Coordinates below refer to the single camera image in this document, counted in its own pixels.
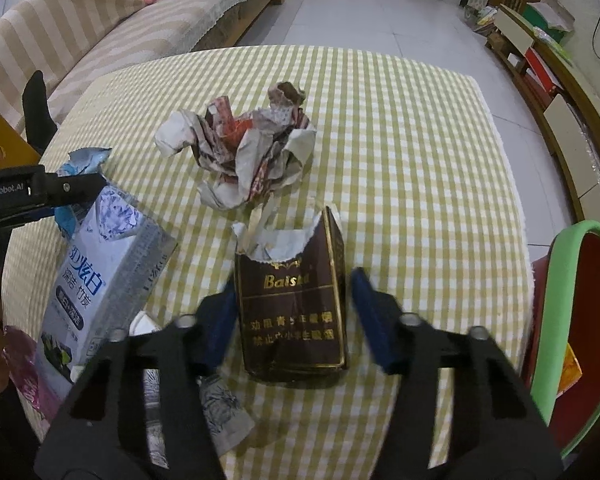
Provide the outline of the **blue white snack wrapper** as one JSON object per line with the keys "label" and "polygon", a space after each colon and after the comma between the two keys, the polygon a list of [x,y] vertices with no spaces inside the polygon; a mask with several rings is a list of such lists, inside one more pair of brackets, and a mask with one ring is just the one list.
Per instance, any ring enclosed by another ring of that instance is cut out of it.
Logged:
{"label": "blue white snack wrapper", "polygon": [[79,148],[69,154],[57,171],[59,177],[67,178],[70,203],[54,209],[56,226],[65,240],[71,240],[96,200],[106,179],[102,165],[109,158],[112,148]]}

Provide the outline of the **pink plastic bag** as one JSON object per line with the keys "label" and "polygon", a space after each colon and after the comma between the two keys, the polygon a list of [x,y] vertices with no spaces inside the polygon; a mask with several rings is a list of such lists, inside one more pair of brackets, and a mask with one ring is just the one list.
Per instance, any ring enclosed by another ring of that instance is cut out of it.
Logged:
{"label": "pink plastic bag", "polygon": [[47,387],[35,366],[35,341],[15,326],[7,325],[4,328],[4,334],[6,344],[3,353],[9,368],[10,379],[32,408],[42,416],[42,419],[52,422],[61,402]]}

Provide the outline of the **newspaper ball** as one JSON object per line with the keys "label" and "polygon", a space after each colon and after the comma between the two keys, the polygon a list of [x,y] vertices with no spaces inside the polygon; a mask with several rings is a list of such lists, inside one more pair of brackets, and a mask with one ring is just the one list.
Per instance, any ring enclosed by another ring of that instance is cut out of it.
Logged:
{"label": "newspaper ball", "polygon": [[211,179],[198,185],[201,203],[220,211],[258,200],[301,179],[312,157],[316,130],[303,110],[306,92],[289,81],[268,88],[268,106],[236,115],[227,96],[204,114],[176,110],[154,142],[171,157],[188,148]]}

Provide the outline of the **dark brown cigarette box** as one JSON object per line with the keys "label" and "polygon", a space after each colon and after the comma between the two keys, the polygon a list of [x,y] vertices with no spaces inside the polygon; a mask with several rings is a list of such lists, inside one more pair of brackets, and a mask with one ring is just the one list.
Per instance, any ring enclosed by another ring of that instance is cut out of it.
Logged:
{"label": "dark brown cigarette box", "polygon": [[294,382],[348,367],[347,280],[338,214],[301,229],[268,226],[270,211],[233,226],[235,285],[246,371]]}

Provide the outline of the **wooden side table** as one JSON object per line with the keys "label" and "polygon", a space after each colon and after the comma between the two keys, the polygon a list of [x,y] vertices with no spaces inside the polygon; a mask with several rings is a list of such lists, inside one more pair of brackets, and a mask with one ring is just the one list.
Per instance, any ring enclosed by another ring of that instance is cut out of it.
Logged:
{"label": "wooden side table", "polygon": [[0,114],[0,170],[36,166],[41,155]]}

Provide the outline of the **yellow packet in bin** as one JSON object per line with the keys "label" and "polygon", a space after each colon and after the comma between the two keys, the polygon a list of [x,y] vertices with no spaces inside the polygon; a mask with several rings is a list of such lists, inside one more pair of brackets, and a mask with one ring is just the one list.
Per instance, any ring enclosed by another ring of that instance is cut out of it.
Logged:
{"label": "yellow packet in bin", "polygon": [[573,387],[582,377],[582,368],[574,354],[570,344],[566,345],[565,359],[562,362],[562,374],[560,374],[556,396],[559,398]]}

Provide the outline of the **red bin with green rim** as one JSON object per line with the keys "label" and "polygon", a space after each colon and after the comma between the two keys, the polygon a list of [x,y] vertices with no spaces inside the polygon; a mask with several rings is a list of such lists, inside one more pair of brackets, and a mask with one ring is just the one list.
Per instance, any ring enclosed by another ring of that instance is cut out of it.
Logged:
{"label": "red bin with green rim", "polygon": [[[568,226],[532,262],[532,324],[522,378],[563,456],[600,429],[600,222]],[[566,345],[582,377],[556,396]]]}

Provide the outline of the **striped beige sofa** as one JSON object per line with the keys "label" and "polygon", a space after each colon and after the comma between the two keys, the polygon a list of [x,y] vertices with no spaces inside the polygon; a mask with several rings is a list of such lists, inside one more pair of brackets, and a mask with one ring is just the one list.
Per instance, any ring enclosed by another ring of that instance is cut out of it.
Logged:
{"label": "striped beige sofa", "polygon": [[34,72],[60,124],[88,86],[116,70],[231,46],[282,0],[20,0],[0,17],[0,114],[26,130],[22,94]]}

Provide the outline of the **crumpled grey paper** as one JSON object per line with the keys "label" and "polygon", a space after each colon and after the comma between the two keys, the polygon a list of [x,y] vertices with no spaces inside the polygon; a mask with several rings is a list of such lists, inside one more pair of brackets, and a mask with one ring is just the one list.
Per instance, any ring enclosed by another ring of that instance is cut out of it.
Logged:
{"label": "crumpled grey paper", "polygon": [[[204,328],[204,356],[211,368],[197,379],[199,401],[216,454],[222,456],[245,440],[256,423],[244,409],[236,394],[230,391],[216,371],[224,360],[232,338],[236,313],[198,314],[197,321]],[[138,408],[143,441],[148,460],[163,470],[169,468],[166,441],[160,416],[160,376],[156,368],[139,370],[132,378],[132,404]]]}

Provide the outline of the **green checkered tablecloth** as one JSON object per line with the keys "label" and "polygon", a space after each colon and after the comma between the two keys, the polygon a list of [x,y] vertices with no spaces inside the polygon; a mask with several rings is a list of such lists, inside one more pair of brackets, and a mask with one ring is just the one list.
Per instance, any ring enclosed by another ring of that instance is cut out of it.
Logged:
{"label": "green checkered tablecloth", "polygon": [[[232,225],[245,210],[201,205],[208,172],[190,151],[163,157],[157,128],[174,110],[203,112],[226,94],[234,113],[268,105],[268,88],[306,92],[316,129],[310,164],[273,219],[298,228],[307,209],[335,206],[347,274],[433,326],[486,326],[519,368],[532,304],[524,212],[501,136],[475,79],[346,49],[260,46],[195,52],[100,76],[84,90],[42,157],[56,170],[76,148],[112,148],[106,177],[178,240],[146,309],[163,325],[194,312],[233,267]],[[67,244],[53,218],[12,232],[3,270],[7,325],[38,338]],[[347,305],[349,368],[333,386],[256,382],[239,334],[220,373],[256,426],[222,458],[229,479],[368,479],[398,381],[373,362]]]}

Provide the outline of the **wooden tv cabinet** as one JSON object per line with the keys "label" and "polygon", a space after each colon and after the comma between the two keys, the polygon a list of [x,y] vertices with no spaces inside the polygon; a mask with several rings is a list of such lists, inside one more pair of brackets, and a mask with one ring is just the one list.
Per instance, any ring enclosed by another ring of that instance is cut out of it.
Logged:
{"label": "wooden tv cabinet", "polygon": [[486,47],[530,108],[574,215],[600,222],[600,98],[542,29],[507,6],[496,10],[493,25]]}

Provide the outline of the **green box with papers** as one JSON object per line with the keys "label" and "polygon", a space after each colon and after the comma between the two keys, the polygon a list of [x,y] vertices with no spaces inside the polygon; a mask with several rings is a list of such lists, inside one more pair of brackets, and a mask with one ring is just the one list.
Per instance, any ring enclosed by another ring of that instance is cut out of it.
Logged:
{"label": "green box with papers", "polygon": [[558,0],[528,2],[522,16],[558,44],[573,32],[574,17]]}

